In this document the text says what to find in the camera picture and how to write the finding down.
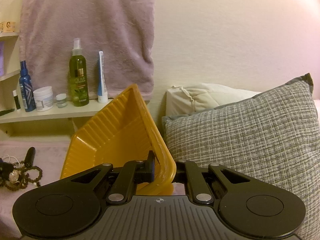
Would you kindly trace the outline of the hanging mauve towel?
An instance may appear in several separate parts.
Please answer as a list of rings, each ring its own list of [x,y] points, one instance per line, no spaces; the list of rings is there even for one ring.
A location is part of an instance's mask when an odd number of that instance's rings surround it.
[[[20,59],[34,89],[68,90],[69,60],[74,40],[81,41],[87,64],[89,96],[97,97],[99,51],[113,98],[137,84],[145,100],[153,92],[155,0],[23,0]]]

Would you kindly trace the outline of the black cylinder case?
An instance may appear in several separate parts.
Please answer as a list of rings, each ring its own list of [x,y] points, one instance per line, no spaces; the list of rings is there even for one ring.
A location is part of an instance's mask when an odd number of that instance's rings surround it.
[[[29,168],[33,166],[34,158],[35,158],[35,147],[30,147],[27,151],[27,154],[24,159],[24,166]]]

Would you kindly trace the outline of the green olive spray bottle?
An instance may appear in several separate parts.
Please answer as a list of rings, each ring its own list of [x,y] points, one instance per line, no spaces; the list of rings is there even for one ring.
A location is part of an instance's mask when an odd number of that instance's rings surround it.
[[[73,41],[72,56],[69,61],[69,91],[75,107],[89,103],[86,59],[82,54],[81,40]]]

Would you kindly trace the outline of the dark green lying tube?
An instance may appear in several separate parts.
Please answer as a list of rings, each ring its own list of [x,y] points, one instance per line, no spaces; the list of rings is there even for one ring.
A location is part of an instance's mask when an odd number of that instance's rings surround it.
[[[15,111],[14,108],[6,109],[6,110],[1,110],[1,111],[0,111],[0,116],[4,116],[4,115],[9,114],[9,113],[14,112],[14,111]]]

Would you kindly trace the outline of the cream pillow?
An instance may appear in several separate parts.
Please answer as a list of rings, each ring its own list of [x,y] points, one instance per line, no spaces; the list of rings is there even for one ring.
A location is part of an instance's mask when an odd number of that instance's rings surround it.
[[[219,84],[172,86],[166,92],[166,115],[183,115],[251,98],[259,92]]]

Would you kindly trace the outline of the small green-label jar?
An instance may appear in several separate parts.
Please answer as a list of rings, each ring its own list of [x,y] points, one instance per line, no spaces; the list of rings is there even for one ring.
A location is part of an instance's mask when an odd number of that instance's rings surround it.
[[[58,108],[63,108],[67,106],[67,95],[66,93],[57,94],[56,104]]]

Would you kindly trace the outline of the purple tube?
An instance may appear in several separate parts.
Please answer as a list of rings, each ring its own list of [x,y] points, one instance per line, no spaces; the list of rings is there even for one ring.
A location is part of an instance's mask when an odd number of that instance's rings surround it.
[[[0,76],[4,75],[4,41],[0,42]]]

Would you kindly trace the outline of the black white lip balm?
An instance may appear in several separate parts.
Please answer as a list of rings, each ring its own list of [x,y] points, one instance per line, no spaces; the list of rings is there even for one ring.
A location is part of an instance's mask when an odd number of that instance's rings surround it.
[[[12,94],[13,94],[13,97],[14,97],[14,102],[15,102],[16,109],[17,109],[17,111],[19,111],[21,109],[21,106],[20,106],[20,102],[19,102],[16,90],[13,90]]]

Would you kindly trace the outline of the grey woven pillow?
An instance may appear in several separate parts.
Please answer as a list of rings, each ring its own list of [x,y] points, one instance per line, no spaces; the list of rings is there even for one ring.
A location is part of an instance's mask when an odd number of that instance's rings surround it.
[[[251,98],[162,119],[175,160],[228,168],[296,194],[306,205],[299,231],[319,239],[319,121],[310,74]]]

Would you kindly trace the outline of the white cream jar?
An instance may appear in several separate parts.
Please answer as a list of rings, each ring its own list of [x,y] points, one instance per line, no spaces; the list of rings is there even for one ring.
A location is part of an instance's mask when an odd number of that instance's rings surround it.
[[[53,107],[53,89],[52,86],[46,86],[33,91],[36,110],[44,112]]]

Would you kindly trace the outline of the blue spray bottle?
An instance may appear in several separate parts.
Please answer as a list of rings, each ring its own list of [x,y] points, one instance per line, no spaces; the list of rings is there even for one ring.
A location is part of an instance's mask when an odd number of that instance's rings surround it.
[[[20,62],[20,90],[23,101],[23,106],[26,112],[31,112],[36,109],[34,95],[33,95],[33,87],[31,84],[31,77],[28,73],[27,65],[25,61]]]

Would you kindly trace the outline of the silver round watch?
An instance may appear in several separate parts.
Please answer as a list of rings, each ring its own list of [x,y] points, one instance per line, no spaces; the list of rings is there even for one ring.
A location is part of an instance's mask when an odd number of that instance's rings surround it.
[[[10,172],[9,174],[9,181],[14,184],[17,183],[19,180],[20,174],[17,170],[13,170],[12,172]]]

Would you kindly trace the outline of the orange plastic tray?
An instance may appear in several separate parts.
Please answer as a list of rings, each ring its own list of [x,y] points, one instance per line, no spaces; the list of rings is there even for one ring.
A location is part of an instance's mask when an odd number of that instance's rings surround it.
[[[137,194],[172,194],[176,164],[136,84],[130,85],[72,136],[61,178],[103,163],[122,167],[155,154],[155,179],[139,183]]]

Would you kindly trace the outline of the cardboard box on shelf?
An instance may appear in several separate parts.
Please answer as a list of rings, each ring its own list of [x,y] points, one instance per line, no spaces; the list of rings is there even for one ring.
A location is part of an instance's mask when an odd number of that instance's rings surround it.
[[[0,23],[0,33],[17,33],[18,24],[14,21],[3,21]]]

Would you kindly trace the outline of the blue white tube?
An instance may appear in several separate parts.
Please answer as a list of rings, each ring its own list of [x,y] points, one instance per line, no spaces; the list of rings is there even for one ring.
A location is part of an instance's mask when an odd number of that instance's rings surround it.
[[[98,70],[99,70],[99,83],[98,83],[98,102],[107,103],[108,93],[105,84],[104,77],[104,53],[102,50],[98,52],[99,61],[98,61]]]

